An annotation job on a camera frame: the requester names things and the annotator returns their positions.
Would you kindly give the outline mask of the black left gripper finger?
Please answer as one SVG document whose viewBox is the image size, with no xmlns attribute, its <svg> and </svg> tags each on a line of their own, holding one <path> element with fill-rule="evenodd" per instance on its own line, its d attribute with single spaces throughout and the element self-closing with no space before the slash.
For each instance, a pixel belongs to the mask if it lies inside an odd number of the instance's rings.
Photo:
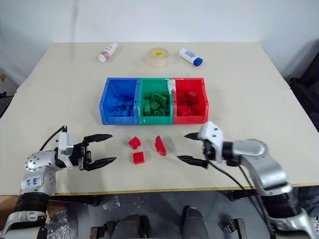
<svg viewBox="0 0 319 239">
<path fill-rule="evenodd" d="M 109 158 L 95 160 L 93 163 L 87 163 L 85 166 L 85 170 L 92 171 L 92 170 L 102 168 L 102 167 L 107 166 L 108 164 L 114 162 L 116 159 L 117 159 L 116 157 L 109 157 Z"/>
<path fill-rule="evenodd" d="M 112 138 L 113 136 L 111 134 L 94 134 L 94 135 L 89 135 L 83 138 L 83 144 L 89 145 L 90 143 L 93 142 L 101 142 L 105 141 L 109 138 Z"/>
</svg>

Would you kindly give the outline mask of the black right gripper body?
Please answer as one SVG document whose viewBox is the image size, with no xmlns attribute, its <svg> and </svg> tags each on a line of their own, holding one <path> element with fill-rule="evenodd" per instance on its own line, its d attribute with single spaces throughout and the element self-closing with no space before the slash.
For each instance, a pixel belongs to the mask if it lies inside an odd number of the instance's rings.
<svg viewBox="0 0 319 239">
<path fill-rule="evenodd" d="M 215 149 L 209 140 L 203 141 L 203 154 L 206 161 L 215 161 Z"/>
</svg>

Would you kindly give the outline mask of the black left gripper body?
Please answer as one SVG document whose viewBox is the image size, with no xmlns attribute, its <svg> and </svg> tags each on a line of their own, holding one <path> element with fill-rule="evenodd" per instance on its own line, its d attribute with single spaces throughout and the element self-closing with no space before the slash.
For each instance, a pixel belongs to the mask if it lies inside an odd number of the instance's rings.
<svg viewBox="0 0 319 239">
<path fill-rule="evenodd" d="M 90 171 L 91 151 L 87 149 L 89 143 L 83 141 L 73 145 L 72 154 L 69 156 L 72 166 L 77 166 L 79 170 Z"/>
</svg>

